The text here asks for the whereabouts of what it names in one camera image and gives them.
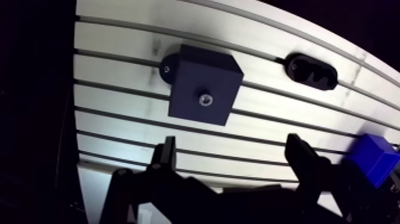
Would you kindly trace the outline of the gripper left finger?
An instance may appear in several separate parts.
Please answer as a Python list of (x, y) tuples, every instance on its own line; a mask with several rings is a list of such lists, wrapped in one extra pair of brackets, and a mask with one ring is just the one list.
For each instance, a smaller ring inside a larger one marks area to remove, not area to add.
[(176, 139), (158, 144), (146, 170), (113, 172), (101, 223), (138, 223), (139, 205), (151, 203), (171, 223), (218, 223), (218, 195), (195, 178), (176, 173)]

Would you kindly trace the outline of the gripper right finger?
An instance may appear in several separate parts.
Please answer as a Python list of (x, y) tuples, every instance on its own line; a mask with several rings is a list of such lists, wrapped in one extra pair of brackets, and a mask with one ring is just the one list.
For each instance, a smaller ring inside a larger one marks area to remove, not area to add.
[[(299, 180), (295, 191), (298, 223), (353, 223), (351, 179), (354, 170), (349, 163), (333, 164), (297, 134), (290, 133), (285, 144), (285, 157)], [(341, 216), (320, 206), (322, 192), (332, 194)]]

